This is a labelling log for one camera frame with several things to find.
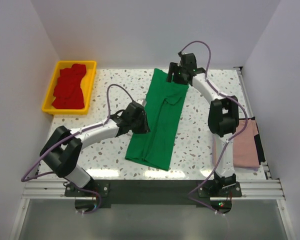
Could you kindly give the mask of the green t shirt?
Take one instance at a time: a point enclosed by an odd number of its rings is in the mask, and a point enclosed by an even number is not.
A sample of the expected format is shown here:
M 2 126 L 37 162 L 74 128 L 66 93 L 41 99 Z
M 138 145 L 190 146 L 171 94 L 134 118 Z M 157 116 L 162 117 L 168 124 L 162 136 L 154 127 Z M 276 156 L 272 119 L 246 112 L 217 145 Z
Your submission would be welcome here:
M 167 82 L 168 74 L 156 68 L 146 94 L 145 111 L 150 132 L 133 134 L 125 159 L 168 171 L 188 86 Z

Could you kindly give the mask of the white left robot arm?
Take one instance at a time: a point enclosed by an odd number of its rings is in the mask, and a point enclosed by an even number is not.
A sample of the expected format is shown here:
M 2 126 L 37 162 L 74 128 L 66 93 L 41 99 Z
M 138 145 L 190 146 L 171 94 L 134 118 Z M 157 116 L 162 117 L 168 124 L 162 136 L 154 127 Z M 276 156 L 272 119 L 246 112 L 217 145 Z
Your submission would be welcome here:
M 97 187 L 93 177 L 78 165 L 81 151 L 97 142 L 117 138 L 129 131 L 134 134 L 149 133 L 145 106 L 146 100 L 138 99 L 129 103 L 126 109 L 110 115 L 105 121 L 84 128 L 68 129 L 63 125 L 57 127 L 39 156 L 59 178 L 72 182 L 82 196 L 89 196 Z

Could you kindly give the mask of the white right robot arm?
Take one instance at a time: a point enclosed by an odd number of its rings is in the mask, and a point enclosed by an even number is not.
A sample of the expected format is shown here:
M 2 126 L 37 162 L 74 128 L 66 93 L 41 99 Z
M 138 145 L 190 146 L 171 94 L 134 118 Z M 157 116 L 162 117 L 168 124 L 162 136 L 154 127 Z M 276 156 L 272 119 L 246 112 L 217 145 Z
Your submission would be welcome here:
M 239 106 L 236 96 L 223 93 L 207 77 L 207 71 L 197 66 L 194 53 L 179 52 L 180 62 L 169 64 L 166 81 L 190 85 L 210 104 L 207 124 L 213 134 L 213 155 L 217 157 L 211 176 L 199 185 L 210 195 L 223 197 L 237 183 L 233 160 L 233 137 L 239 125 Z

